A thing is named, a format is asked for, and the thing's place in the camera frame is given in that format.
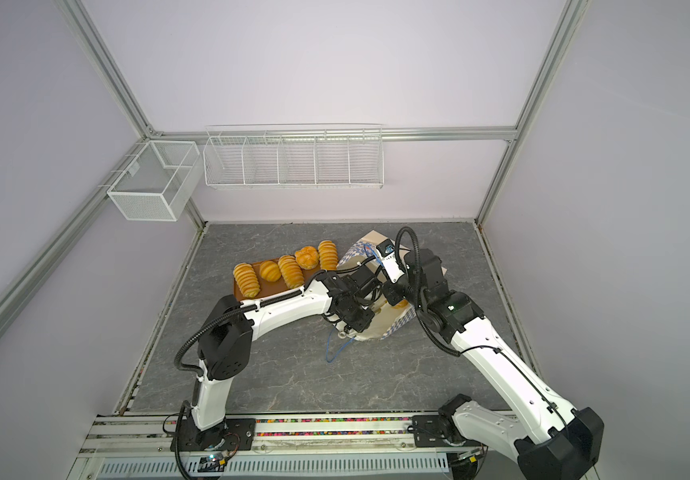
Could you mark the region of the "ridged long bread loaf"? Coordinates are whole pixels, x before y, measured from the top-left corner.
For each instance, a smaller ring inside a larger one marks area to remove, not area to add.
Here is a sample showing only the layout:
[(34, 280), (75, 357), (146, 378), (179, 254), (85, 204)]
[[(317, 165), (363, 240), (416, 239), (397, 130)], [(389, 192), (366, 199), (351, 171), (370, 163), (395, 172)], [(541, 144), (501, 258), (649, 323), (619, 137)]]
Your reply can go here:
[(331, 240), (323, 240), (318, 246), (319, 264), (322, 270), (336, 270), (339, 264), (339, 255), (336, 244)]

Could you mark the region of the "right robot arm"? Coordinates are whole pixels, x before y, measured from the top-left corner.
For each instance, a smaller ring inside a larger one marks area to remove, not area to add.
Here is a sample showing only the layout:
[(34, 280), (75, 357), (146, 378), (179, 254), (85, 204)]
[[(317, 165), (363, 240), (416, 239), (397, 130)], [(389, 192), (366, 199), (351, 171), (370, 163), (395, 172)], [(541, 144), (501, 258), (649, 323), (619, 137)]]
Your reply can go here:
[(449, 288), (441, 260), (402, 227), (374, 248), (391, 303), (407, 300), (427, 337), (470, 362), (510, 406), (510, 417), (458, 395), (439, 414), (457, 440), (478, 441), (516, 463), (527, 479), (582, 479), (596, 471), (604, 422), (550, 388), (502, 339), (469, 295)]

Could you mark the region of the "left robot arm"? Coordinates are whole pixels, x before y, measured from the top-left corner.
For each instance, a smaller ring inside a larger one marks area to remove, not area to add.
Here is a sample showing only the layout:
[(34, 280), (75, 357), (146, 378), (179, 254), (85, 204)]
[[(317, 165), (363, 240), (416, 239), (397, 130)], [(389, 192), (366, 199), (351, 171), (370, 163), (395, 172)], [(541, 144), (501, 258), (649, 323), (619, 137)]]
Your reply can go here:
[(322, 316), (362, 331), (374, 318), (379, 271), (367, 265), (319, 270), (302, 286), (262, 299), (221, 298), (202, 327), (179, 348), (173, 363), (196, 375), (194, 395), (181, 407), (171, 449), (221, 449), (232, 434), (226, 406), (234, 377), (247, 366), (252, 343), (282, 326)]

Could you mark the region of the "pale muffin bread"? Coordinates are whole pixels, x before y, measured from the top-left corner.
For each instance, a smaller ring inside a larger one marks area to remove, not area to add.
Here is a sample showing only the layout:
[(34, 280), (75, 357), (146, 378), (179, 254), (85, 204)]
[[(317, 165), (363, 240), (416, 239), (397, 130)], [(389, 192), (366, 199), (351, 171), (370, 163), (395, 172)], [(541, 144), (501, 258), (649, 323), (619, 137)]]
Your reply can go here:
[(314, 270), (319, 266), (319, 252), (313, 246), (305, 246), (295, 252), (295, 260), (303, 270)]

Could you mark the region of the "yellow bread roll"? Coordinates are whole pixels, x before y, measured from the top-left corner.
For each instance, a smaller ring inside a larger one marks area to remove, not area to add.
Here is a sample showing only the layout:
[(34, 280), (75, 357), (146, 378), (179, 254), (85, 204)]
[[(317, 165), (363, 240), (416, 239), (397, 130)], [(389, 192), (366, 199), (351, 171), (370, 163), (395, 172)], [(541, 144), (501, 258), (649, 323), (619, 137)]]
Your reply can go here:
[(277, 282), (282, 277), (279, 265), (272, 260), (266, 260), (260, 264), (259, 274), (263, 280), (269, 283)]

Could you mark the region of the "blue checkered paper bag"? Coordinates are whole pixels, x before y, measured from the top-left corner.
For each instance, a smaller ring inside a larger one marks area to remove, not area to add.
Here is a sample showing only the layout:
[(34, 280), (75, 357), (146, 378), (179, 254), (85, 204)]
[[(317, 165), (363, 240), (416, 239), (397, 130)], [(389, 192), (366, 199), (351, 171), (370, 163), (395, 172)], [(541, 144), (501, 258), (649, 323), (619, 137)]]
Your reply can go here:
[[(370, 231), (341, 255), (338, 268), (346, 269), (361, 264), (374, 253), (377, 245), (385, 240), (388, 240), (387, 236), (376, 230)], [(370, 306), (370, 309), (375, 316), (363, 332), (357, 332), (354, 327), (348, 327), (340, 321), (335, 325), (338, 337), (350, 342), (384, 340), (417, 318), (415, 309), (406, 300), (391, 306), (383, 295)]]

